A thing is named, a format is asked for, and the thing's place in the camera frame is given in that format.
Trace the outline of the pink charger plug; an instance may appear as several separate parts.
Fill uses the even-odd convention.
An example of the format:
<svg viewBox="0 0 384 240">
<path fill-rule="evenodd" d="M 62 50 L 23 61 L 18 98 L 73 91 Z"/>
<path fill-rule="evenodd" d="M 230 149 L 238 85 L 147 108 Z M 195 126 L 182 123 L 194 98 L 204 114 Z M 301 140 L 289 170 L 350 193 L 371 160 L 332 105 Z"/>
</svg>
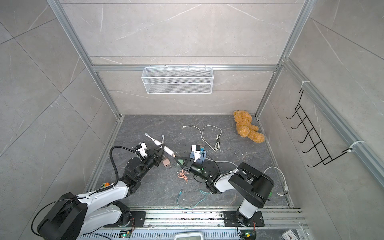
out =
<svg viewBox="0 0 384 240">
<path fill-rule="evenodd" d="M 163 160 L 162 160 L 162 163 L 163 163 L 163 165 L 164 165 L 165 167 L 168 167 L 168 166 L 171 165 L 171 162 L 170 162 L 170 160 L 169 160 L 168 158 L 163 159 Z"/>
</svg>

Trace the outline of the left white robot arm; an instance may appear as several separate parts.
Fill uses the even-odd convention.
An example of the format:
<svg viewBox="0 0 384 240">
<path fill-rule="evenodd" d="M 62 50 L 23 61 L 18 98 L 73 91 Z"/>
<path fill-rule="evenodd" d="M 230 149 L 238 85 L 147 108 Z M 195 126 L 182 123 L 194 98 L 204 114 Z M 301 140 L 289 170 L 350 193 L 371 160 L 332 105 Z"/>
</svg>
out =
<svg viewBox="0 0 384 240">
<path fill-rule="evenodd" d="M 122 177 L 119 177 L 115 161 L 111 160 L 116 178 L 114 183 L 85 194 L 62 195 L 50 204 L 52 208 L 37 228 L 31 228 L 32 233 L 45 240 L 75 240 L 104 225 L 127 225 L 131 213 L 121 200 L 135 193 L 149 170 L 159 166 L 166 146 L 160 144 L 144 153 L 138 148 L 130 152 L 137 156 L 128 161 Z"/>
</svg>

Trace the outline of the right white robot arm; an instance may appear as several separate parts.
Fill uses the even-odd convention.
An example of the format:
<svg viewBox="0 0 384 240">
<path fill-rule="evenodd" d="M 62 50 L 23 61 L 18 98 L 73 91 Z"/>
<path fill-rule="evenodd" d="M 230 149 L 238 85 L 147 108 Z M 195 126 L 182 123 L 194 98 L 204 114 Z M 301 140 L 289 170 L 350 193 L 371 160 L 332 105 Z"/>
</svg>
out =
<svg viewBox="0 0 384 240">
<path fill-rule="evenodd" d="M 266 174 L 241 163 L 235 170 L 221 174 L 218 166 L 214 164 L 211 171 L 206 171 L 203 165 L 196 163 L 189 157 L 175 157 L 175 161 L 186 172 L 203 180 L 206 188 L 212 194 L 236 190 L 244 200 L 236 212 L 236 219 L 249 225 L 256 212 L 262 209 L 269 200 L 269 195 L 275 185 L 274 181 Z"/>
</svg>

